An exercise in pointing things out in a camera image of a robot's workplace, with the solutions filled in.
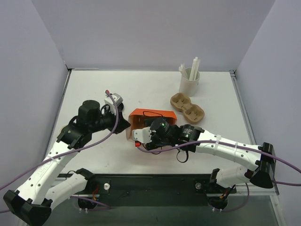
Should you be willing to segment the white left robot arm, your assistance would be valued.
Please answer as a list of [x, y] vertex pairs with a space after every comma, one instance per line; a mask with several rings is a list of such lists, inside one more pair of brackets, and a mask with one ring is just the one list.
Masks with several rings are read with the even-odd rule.
[[113, 104], [110, 99], [100, 106], [97, 101], [86, 100], [79, 107], [78, 115], [62, 128], [45, 163], [16, 190], [8, 190], [3, 200], [10, 212], [30, 226], [41, 226], [52, 210], [77, 192], [89, 194], [95, 189], [95, 174], [87, 169], [76, 170], [62, 184], [53, 182], [66, 164], [92, 139], [92, 134], [108, 129], [118, 134], [130, 123], [123, 118], [123, 103]]

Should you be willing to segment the orange paper bag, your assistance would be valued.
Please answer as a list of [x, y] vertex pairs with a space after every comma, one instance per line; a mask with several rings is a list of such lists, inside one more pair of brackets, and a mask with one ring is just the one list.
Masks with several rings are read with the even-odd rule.
[[171, 125], [175, 125], [177, 122], [177, 116], [174, 111], [136, 108], [128, 117], [128, 122], [131, 126], [126, 129], [127, 140], [133, 141], [132, 131], [134, 129], [149, 127], [157, 118], [164, 118]]

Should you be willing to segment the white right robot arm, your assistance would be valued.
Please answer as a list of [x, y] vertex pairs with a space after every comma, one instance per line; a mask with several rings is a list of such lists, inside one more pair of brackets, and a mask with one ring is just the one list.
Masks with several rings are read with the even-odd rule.
[[239, 166], [233, 169], [212, 171], [208, 185], [214, 192], [242, 183], [273, 188], [276, 161], [270, 143], [247, 145], [194, 125], [171, 125], [164, 118], [155, 119], [146, 131], [148, 139], [143, 144], [148, 151], [170, 146], [185, 153], [206, 153], [237, 163]]

